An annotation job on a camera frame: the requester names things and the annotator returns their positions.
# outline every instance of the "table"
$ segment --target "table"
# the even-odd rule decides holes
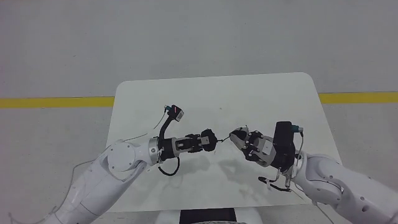
[[[185,112],[173,121],[165,137],[182,137],[211,128],[218,139],[240,126],[274,135],[278,121],[304,127],[307,153],[328,154],[340,161],[315,85],[306,73],[237,75],[123,82],[116,90],[107,146],[118,139],[137,143],[159,134],[150,131],[163,114],[164,105]],[[300,144],[296,134],[295,145]],[[274,178],[276,169],[244,160],[229,140],[217,144],[216,152],[181,154],[181,166],[173,177],[156,166],[143,173],[109,212],[180,210],[193,208],[257,207],[310,203],[300,195],[268,191],[258,177]],[[162,164],[173,172],[176,159]]]

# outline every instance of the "wire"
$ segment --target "wire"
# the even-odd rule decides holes
[[[177,157],[177,168],[175,169],[175,171],[173,173],[167,173],[166,171],[164,171],[162,168],[160,168],[160,165],[158,167],[158,169],[160,170],[161,173],[163,173],[163,175],[167,175],[169,177],[172,177],[173,175],[175,175],[178,171],[178,169],[180,168],[180,157]]]
[[[299,166],[299,159],[300,159],[300,154],[301,154],[301,149],[303,149],[303,144],[304,144],[304,132],[300,132],[301,135],[301,146],[300,149],[298,150],[298,156],[297,156],[297,162],[296,162],[296,167]]]
[[[159,122],[155,125],[155,127],[153,128],[153,130],[156,129],[156,127],[158,127],[158,125],[160,124],[160,122],[162,122],[162,120],[163,120],[165,114],[166,114],[166,110],[164,110],[162,118],[161,118],[161,119],[159,120]],[[137,138],[144,137],[145,135],[148,135],[148,133],[145,133],[145,134],[143,134],[143,135],[140,135],[140,136],[137,136],[137,137],[134,137],[134,138],[124,139],[124,140],[125,140],[125,141],[133,140],[133,139],[137,139]]]
[[[318,205],[316,205],[317,206],[317,208],[322,212],[322,214],[324,215],[324,216],[326,216],[326,218],[332,223],[332,224],[335,224],[334,222],[333,222],[333,220],[331,220],[331,218],[318,206]]]
[[[229,139],[229,136],[226,137],[226,138],[224,138],[223,140],[221,140],[221,142],[224,142],[224,141],[226,141],[227,139]]]
[[[60,208],[61,208],[62,205],[65,203],[65,201],[66,201],[66,199],[67,199],[67,197],[68,197],[68,194],[69,194],[70,188],[71,188],[71,186],[72,186],[72,182],[73,182],[73,175],[75,174],[75,169],[76,169],[77,167],[79,167],[79,166],[82,166],[83,164],[87,164],[87,163],[89,163],[89,162],[94,162],[94,161],[95,161],[95,159],[90,160],[90,161],[86,161],[86,162],[82,162],[82,163],[77,164],[77,165],[75,165],[75,166],[73,167],[73,169],[72,169],[72,176],[70,177],[70,183],[69,183],[69,186],[68,186],[68,190],[67,190],[67,192],[66,192],[66,194],[65,194],[65,197],[63,198],[61,204],[59,205],[59,207],[54,206],[54,207],[51,209],[51,211],[50,211],[46,216],[44,216],[43,219],[41,219],[41,220],[39,220],[39,221],[37,221],[37,222],[32,222],[32,223],[20,222],[20,221],[14,219],[14,217],[12,217],[11,212],[9,212],[9,213],[8,213],[8,216],[9,216],[9,218],[10,218],[11,224],[13,224],[14,222],[15,222],[16,224],[39,224],[39,223],[44,222],[45,219],[46,219],[49,215],[51,215],[51,214],[57,212],[58,210],[60,210]]]

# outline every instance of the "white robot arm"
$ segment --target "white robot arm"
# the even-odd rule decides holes
[[[161,127],[159,137],[144,141],[141,145],[118,140],[107,147],[73,183],[61,207],[51,213],[44,223],[91,223],[113,206],[146,165],[153,166],[176,157],[179,167],[180,153],[215,149],[218,140],[210,129],[184,138],[164,138],[168,125],[173,120],[180,121],[183,116],[183,111],[175,105],[166,106],[166,111],[169,117]],[[171,176],[178,171],[178,167],[171,174],[160,167],[159,170]]]
[[[278,122],[274,138],[258,131],[238,128],[230,139],[246,157],[263,167],[278,169],[285,176],[285,189],[259,177],[261,182],[273,188],[290,192],[290,181],[301,187],[301,191],[314,204],[331,205],[342,217],[352,223],[398,223],[398,194],[373,180],[353,172],[326,155],[309,155],[297,151],[293,143],[294,133],[303,137],[303,128],[291,122]]]

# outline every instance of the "floor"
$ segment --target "floor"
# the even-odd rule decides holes
[[[308,73],[320,93],[398,91],[396,19],[398,0],[0,0],[0,98],[282,72]],[[398,104],[323,108],[343,164],[398,190]],[[34,221],[58,204],[73,165],[103,150],[111,112],[0,108],[0,223],[8,212]],[[264,223],[328,223],[311,205],[259,212]],[[95,223],[156,216],[106,213]]]

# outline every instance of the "floor marking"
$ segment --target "floor marking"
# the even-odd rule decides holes
[[[398,103],[398,92],[319,93],[322,104]],[[0,98],[0,108],[113,107],[114,97]]]

